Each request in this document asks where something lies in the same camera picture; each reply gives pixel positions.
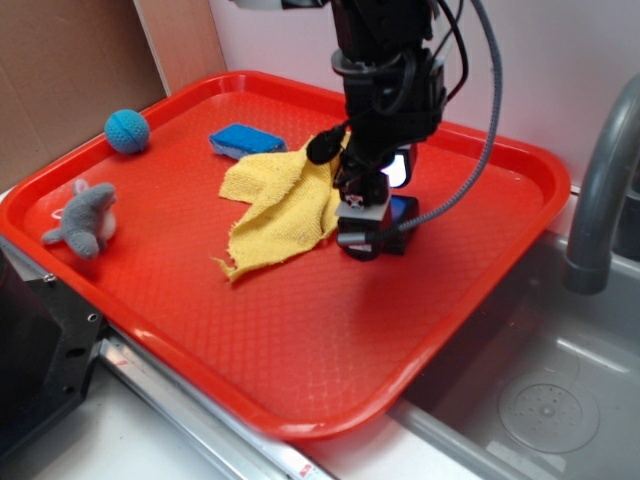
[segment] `plush shark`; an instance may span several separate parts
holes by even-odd
[[[60,227],[42,236],[46,245],[64,240],[79,257],[95,258],[107,248],[115,232],[115,217],[109,210],[116,201],[115,187],[101,183],[93,187],[84,180],[73,186],[74,197],[62,210]]]

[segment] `sink drain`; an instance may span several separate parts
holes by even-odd
[[[545,453],[567,453],[598,430],[591,394],[564,375],[536,373],[509,383],[500,395],[500,420],[523,445]]]

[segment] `gray cable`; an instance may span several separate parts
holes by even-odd
[[[381,232],[367,232],[365,234],[365,243],[376,243],[385,240],[397,235],[398,232],[404,232],[406,230],[416,228],[418,225],[422,225],[423,223],[433,220],[434,218],[439,217],[443,213],[447,212],[452,207],[454,207],[462,199],[462,197],[464,197],[464,195],[467,194],[467,192],[476,183],[476,181],[484,171],[484,168],[489,163],[489,157],[491,156],[493,145],[495,143],[496,135],[498,132],[498,120],[500,118],[500,106],[502,104],[502,59],[500,57],[500,50],[498,49],[498,42],[496,40],[493,28],[491,27],[491,23],[484,9],[484,6],[480,2],[480,0],[471,0],[471,3],[473,4],[473,7],[478,14],[478,18],[487,38],[487,43],[489,45],[489,51],[491,54],[491,62],[493,63],[494,78],[491,122],[489,124],[487,139],[485,141],[484,149],[482,150],[478,165],[473,170],[466,182],[462,185],[462,187],[460,187],[460,189],[445,203],[435,208],[434,210],[431,210],[430,212],[427,212],[416,218],[412,218],[411,220],[407,220],[387,230],[383,230]],[[342,242],[339,239],[338,243],[345,245],[347,243],[351,243],[346,238],[344,240],[345,242]]]

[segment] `blue sponge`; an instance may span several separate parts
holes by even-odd
[[[279,137],[246,125],[233,124],[209,136],[216,153],[240,160],[254,153],[286,152],[287,146]]]

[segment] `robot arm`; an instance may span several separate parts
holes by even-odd
[[[403,183],[407,183],[416,157],[414,144],[433,134],[442,119],[447,101],[443,66],[424,46],[433,37],[436,1],[442,4],[439,0],[331,0],[339,45],[331,62],[343,77],[348,119],[320,133],[307,154],[316,164],[340,154],[333,182],[342,199],[337,212],[339,243],[341,236],[387,230],[417,214],[416,199],[392,201],[383,170],[400,158],[406,168]],[[285,9],[322,7],[328,0],[235,2],[244,8]],[[340,151],[347,126],[350,140]],[[388,251],[402,253],[406,239],[407,233],[399,233],[387,242]],[[371,260],[389,245],[342,246],[354,258]]]

